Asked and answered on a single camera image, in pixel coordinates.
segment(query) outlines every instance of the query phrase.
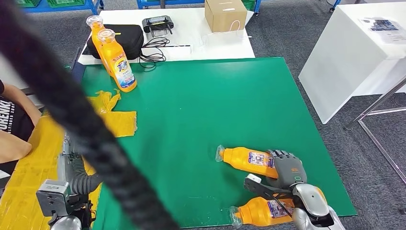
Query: plastic bottle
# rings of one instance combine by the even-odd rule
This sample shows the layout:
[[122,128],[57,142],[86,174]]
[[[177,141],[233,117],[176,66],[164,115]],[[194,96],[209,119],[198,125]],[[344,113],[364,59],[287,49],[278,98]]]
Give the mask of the plastic bottle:
[[103,65],[106,68],[109,75],[112,77],[113,73],[110,70],[109,66],[107,65],[107,61],[103,57],[103,53],[101,51],[102,43],[97,38],[97,35],[99,34],[100,30],[106,29],[103,25],[103,18],[98,15],[92,15],[86,19],[86,24],[89,25],[91,28],[91,40],[92,40],[94,46],[96,47],[97,53],[99,53],[100,59],[102,60],[101,62],[103,63]]
[[278,173],[273,164],[273,157],[267,152],[247,149],[245,147],[225,149],[222,145],[219,145],[215,159],[217,162],[224,161],[229,163],[236,169],[275,179],[278,178]]
[[[290,213],[293,212],[292,199],[281,199],[279,201]],[[292,218],[275,200],[265,200],[262,197],[253,198],[241,207],[232,206],[230,208],[230,217],[233,226],[236,228],[241,227],[243,224],[263,227],[292,221]]]
[[100,30],[98,39],[102,42],[101,52],[106,59],[106,64],[112,70],[112,77],[118,88],[123,92],[130,92],[137,86],[137,80],[131,71],[123,47],[115,40],[114,31]]

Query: gray carpet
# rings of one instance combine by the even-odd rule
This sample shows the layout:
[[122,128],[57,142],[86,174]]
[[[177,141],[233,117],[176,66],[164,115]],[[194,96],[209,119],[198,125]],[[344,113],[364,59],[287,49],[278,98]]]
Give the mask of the gray carpet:
[[[105,0],[106,10],[136,9],[135,0]],[[257,57],[282,56],[298,85],[310,114],[336,165],[338,173],[357,209],[358,215],[341,218],[347,230],[405,230],[406,186],[392,170],[359,125],[345,131],[343,125],[356,117],[377,96],[352,98],[326,125],[314,111],[298,75],[331,14],[324,0],[272,0],[262,2],[260,15],[247,25]],[[70,64],[77,47],[89,34],[85,19],[90,11],[31,14],[44,39],[58,53],[62,63]],[[406,95],[397,94],[383,108],[406,106]],[[406,121],[404,114],[377,115],[366,124],[406,171]],[[230,230],[230,226],[206,228]],[[241,229],[293,230],[292,224],[267,228]]]

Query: black wire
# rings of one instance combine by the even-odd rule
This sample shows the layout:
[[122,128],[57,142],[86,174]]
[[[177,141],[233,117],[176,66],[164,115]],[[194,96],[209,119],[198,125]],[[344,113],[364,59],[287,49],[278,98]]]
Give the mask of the black wire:
[[[145,55],[141,51],[141,55],[138,59],[139,65],[145,69],[153,69],[157,66],[157,62],[166,61],[166,57],[159,47],[165,47],[169,43],[170,40],[165,37],[154,37],[149,42],[145,43],[145,45],[143,45],[142,48],[156,48],[159,52],[150,55]],[[142,65],[141,60],[143,60],[146,63],[152,63],[152,66]]]
[[288,209],[283,205],[280,200],[278,200],[276,197],[272,196],[273,199],[283,208],[283,210],[292,218],[292,214],[288,211]]
[[93,213],[93,214],[94,214],[94,218],[95,218],[95,219],[97,218],[97,211],[96,211],[96,210],[91,209],[91,210],[90,210],[90,213]]
[[142,230],[178,230],[142,173],[94,112],[81,86],[46,46],[14,0],[0,0],[0,52],[30,86],[79,153]]

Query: white paper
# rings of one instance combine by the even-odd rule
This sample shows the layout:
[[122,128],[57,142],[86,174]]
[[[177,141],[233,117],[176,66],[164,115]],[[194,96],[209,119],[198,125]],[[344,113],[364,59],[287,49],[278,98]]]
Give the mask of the white paper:
[[396,21],[387,18],[361,18],[361,24],[376,39],[386,44],[406,44],[406,30]]
[[9,177],[9,176],[10,176],[10,174],[0,170],[0,179],[6,178],[6,177]]

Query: bottle neck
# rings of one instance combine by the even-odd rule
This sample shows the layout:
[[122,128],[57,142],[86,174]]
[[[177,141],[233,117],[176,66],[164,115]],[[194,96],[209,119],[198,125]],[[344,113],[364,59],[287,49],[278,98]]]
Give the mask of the bottle neck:
[[91,28],[91,30],[94,31],[94,32],[99,32],[100,30],[104,30],[104,29],[105,29],[105,27],[104,27],[103,24],[102,24],[102,25],[93,25],[93,26],[91,26],[90,28]]
[[248,207],[248,204],[241,206],[239,209],[242,223],[243,224],[252,224],[251,210]]
[[223,152],[223,161],[230,164],[232,156],[233,149],[225,149]]
[[112,39],[108,39],[108,40],[106,40],[106,41],[102,41],[101,43],[108,45],[108,44],[111,44],[111,43],[114,42],[114,41],[115,41],[115,38],[112,38]]

